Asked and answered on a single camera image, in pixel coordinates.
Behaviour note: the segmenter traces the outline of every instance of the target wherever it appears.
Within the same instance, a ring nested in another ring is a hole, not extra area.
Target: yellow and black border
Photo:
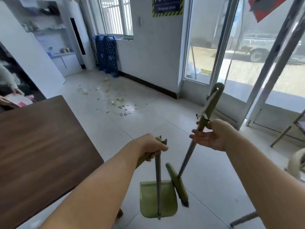
[[[181,15],[182,12],[183,12],[183,0],[180,0],[180,10],[179,11],[155,14],[155,2],[154,2],[154,0],[152,0],[152,16],[153,17]]]

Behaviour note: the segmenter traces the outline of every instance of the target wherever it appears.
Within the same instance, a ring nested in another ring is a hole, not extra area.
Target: blue sign
[[[180,0],[154,0],[155,14],[180,11]]]

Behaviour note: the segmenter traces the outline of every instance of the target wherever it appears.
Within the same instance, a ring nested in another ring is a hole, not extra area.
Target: red flag
[[[250,11],[253,11],[259,23],[286,0],[249,0]]]

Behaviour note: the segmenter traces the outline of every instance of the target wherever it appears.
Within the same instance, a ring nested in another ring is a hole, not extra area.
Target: sleeve
[[[0,63],[0,77],[7,83],[10,88],[18,88],[14,76]]]

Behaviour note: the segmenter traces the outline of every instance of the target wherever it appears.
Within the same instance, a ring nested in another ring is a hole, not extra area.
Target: window
[[[133,36],[129,0],[91,0],[91,9],[98,34]]]

